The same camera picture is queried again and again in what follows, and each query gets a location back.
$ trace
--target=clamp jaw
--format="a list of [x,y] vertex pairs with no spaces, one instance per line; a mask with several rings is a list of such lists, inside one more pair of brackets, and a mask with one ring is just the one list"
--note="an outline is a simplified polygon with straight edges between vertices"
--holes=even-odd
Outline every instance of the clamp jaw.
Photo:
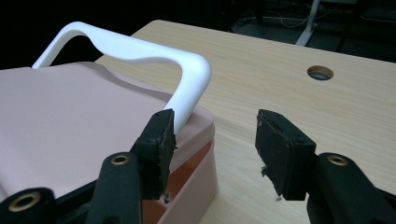
[[316,155],[316,143],[280,114],[261,109],[257,120],[262,175],[287,201],[308,193],[311,223],[396,223],[396,197],[377,189],[353,160]]

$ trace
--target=light wood surface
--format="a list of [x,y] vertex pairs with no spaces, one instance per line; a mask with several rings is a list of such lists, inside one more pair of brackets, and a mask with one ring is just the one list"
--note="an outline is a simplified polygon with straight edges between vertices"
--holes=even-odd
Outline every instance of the light wood surface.
[[[306,202],[276,201],[255,143],[258,110],[288,118],[317,143],[355,161],[380,189],[396,193],[396,64],[153,21],[134,37],[196,52],[213,77],[200,105],[214,115],[219,192],[201,223],[309,223]],[[172,92],[172,64],[98,63]],[[311,78],[313,65],[330,68],[328,81]]]

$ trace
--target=wooden table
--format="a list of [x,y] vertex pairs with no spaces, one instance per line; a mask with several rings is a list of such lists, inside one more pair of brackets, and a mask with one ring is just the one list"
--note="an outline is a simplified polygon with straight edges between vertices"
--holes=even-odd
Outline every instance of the wooden table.
[[[317,154],[354,160],[380,189],[396,193],[396,64],[153,21],[134,37],[206,57],[213,77],[200,105],[214,115],[219,192],[201,223],[309,223],[306,202],[276,201],[255,143],[259,109],[278,112],[317,143]],[[98,63],[173,91],[172,64]],[[327,81],[307,74],[333,71]]]

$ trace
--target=brass grommet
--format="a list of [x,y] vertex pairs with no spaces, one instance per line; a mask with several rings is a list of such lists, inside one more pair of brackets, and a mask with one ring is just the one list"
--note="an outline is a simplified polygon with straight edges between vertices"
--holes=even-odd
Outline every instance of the brass grommet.
[[128,161],[129,161],[129,157],[124,156],[124,155],[117,156],[117,157],[111,159],[111,163],[113,165],[123,165],[123,164],[127,163]]
[[327,160],[329,160],[329,162],[336,164],[336,165],[340,165],[340,166],[347,165],[347,160],[342,157],[339,157],[339,156],[331,155],[327,158]]
[[40,198],[41,196],[38,192],[23,194],[9,205],[8,210],[11,212],[20,212],[26,210],[38,203]]

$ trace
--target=pink plastic container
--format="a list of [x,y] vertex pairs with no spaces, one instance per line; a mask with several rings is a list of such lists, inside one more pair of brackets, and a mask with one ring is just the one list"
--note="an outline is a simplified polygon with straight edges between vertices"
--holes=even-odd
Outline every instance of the pink plastic container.
[[[149,49],[166,48],[146,44]],[[166,55],[162,59],[180,64],[174,56],[167,59]],[[150,61],[159,56],[142,58]],[[130,61],[139,60],[134,56]],[[173,108],[170,103],[176,94],[173,97],[100,64],[42,64],[0,71],[0,201],[36,187],[50,188],[60,197],[93,181],[107,156],[130,150],[152,114]],[[207,81],[204,83],[198,99]],[[205,108],[195,106],[195,98],[192,105],[186,105],[191,108],[186,119],[176,121],[180,124],[176,124],[177,150],[168,183],[171,202],[144,202],[145,223],[196,223],[216,194],[213,117]]]

